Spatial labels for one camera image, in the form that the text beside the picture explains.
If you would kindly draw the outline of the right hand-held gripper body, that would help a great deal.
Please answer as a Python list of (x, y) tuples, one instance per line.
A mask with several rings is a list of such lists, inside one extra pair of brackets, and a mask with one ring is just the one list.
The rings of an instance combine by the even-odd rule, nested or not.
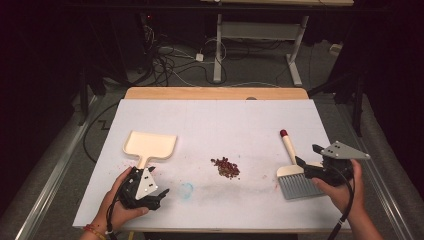
[(353, 178), (352, 159), (371, 159), (368, 153), (359, 151), (339, 141), (335, 141), (324, 148), (320, 155), (323, 159), (321, 165), (313, 166), (307, 164), (304, 168), (305, 177), (308, 179), (319, 178), (333, 187), (343, 185), (346, 181)]

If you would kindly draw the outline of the aluminium rail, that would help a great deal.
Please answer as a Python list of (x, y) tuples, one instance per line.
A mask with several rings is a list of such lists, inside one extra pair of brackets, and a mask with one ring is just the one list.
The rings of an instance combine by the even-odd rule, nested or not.
[(419, 240), (418, 220), (424, 204), (399, 163), (372, 108), (363, 106), (356, 144), (371, 155), (362, 162), (366, 183), (366, 206), (385, 240)]
[(18, 231), (14, 240), (32, 240), (37, 232), (49, 206), (51, 205), (62, 181), (69, 168), (73, 153), (84, 133), (88, 129), (94, 113), (98, 110), (103, 98), (93, 96), (89, 101), (88, 115), (71, 134), (70, 140), (64, 148), (64, 152), (58, 158), (58, 162), (53, 168), (31, 211), (29, 212), (22, 227)]

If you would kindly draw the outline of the person's left hand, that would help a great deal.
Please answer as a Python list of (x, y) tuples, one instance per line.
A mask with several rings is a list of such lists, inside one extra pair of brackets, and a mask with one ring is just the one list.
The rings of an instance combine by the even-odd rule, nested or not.
[(92, 224), (101, 233), (107, 231), (107, 223), (112, 224), (113, 230), (119, 230), (122, 225), (130, 220), (146, 215), (149, 209), (140, 207), (136, 209), (125, 209), (119, 201), (114, 201), (115, 195), (124, 182), (127, 175), (131, 172), (131, 168), (125, 169), (115, 180), (110, 190), (105, 194), (98, 213)]

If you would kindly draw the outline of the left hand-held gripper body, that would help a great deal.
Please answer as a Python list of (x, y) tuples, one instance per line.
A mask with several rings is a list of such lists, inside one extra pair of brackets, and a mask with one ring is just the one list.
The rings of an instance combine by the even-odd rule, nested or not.
[(147, 207), (157, 210), (160, 202), (152, 193), (158, 189), (148, 169), (133, 167), (118, 190), (118, 198), (126, 209)]

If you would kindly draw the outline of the cream plastic dustpan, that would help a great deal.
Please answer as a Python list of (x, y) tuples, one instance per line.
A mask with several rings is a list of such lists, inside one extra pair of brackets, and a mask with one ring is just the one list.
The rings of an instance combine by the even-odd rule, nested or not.
[(138, 158), (138, 169), (144, 169), (152, 159), (169, 158), (176, 145), (176, 135), (152, 134), (132, 131), (123, 146), (127, 155)]

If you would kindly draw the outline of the black metal stand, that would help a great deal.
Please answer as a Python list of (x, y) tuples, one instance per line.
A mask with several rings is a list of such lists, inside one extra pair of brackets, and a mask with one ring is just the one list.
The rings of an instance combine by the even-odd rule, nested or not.
[(336, 104), (353, 104), (351, 124), (356, 135), (361, 137), (364, 73), (361, 71), (346, 72), (307, 91), (309, 97), (318, 93), (332, 93)]
[(88, 89), (91, 89), (95, 96), (104, 96), (106, 94), (103, 77), (96, 70), (83, 67), (79, 73), (80, 126), (86, 122), (89, 114)]

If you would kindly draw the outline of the wooden table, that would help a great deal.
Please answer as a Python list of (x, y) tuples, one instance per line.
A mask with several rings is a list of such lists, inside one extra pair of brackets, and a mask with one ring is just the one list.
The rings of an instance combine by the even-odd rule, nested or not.
[(156, 100), (307, 100), (301, 88), (131, 87), (125, 99)]

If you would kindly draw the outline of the cream hand brush red tip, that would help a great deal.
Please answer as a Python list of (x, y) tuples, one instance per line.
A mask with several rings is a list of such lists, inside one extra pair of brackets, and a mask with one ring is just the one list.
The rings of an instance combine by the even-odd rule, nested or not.
[(295, 200), (322, 196), (323, 192), (305, 177), (303, 169), (297, 165), (296, 151), (285, 129), (280, 131), (280, 137), (291, 161), (290, 165), (280, 167), (276, 173), (284, 198)]

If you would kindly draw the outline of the white table mat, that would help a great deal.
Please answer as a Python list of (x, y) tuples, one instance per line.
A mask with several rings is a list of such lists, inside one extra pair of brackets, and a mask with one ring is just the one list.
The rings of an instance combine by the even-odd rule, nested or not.
[[(170, 189), (158, 210), (126, 224), (141, 231), (321, 232), (341, 214), (326, 196), (287, 201), (277, 170), (290, 160), (285, 129), (297, 154), (318, 162), (313, 144), (329, 140), (311, 100), (123, 100), (74, 219), (95, 216), (115, 178), (136, 160), (123, 151), (132, 131), (176, 135), (170, 158), (153, 161), (153, 178)], [(226, 157), (240, 174), (220, 176), (212, 159)]]

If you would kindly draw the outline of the pile of red beans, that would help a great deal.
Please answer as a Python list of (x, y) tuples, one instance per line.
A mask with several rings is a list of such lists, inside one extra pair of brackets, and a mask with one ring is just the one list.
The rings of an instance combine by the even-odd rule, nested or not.
[(226, 157), (222, 157), (221, 159), (212, 159), (211, 163), (217, 167), (220, 176), (233, 179), (237, 178), (240, 174), (238, 165), (231, 163)]

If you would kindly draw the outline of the person's right hand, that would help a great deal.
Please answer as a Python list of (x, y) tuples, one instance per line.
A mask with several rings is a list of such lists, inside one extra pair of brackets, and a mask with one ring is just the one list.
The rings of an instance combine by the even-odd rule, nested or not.
[[(354, 178), (350, 182), (352, 190), (354, 191), (354, 198), (349, 213), (349, 217), (354, 215), (361, 215), (366, 212), (364, 204), (364, 183), (362, 180), (362, 168), (360, 163), (352, 159)], [(312, 182), (314, 185), (328, 195), (333, 204), (341, 211), (344, 212), (349, 203), (350, 192), (347, 186), (333, 187), (328, 185), (319, 178), (313, 178)]]

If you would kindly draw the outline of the white metal desk frame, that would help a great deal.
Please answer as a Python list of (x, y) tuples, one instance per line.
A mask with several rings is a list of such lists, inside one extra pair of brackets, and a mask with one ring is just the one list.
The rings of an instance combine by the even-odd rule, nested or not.
[[(229, 7), (240, 4), (247, 7), (252, 4), (259, 7), (264, 5), (275, 9), (277, 7), (305, 7), (311, 10), (314, 6), (326, 7), (351, 7), (354, 0), (201, 0), (202, 2), (213, 3), (216, 7)], [(250, 40), (289, 40), (294, 42), (293, 50), (285, 56), (287, 67), (296, 87), (303, 85), (297, 66), (296, 57), (303, 40), (304, 33), (309, 20), (308, 14), (301, 16), (299, 23), (260, 23), (258, 20), (224, 20), (221, 13), (217, 14), (216, 22), (216, 50), (214, 57), (213, 82), (222, 83), (224, 76), (223, 60), (225, 59), (227, 48), (224, 39), (250, 39)]]

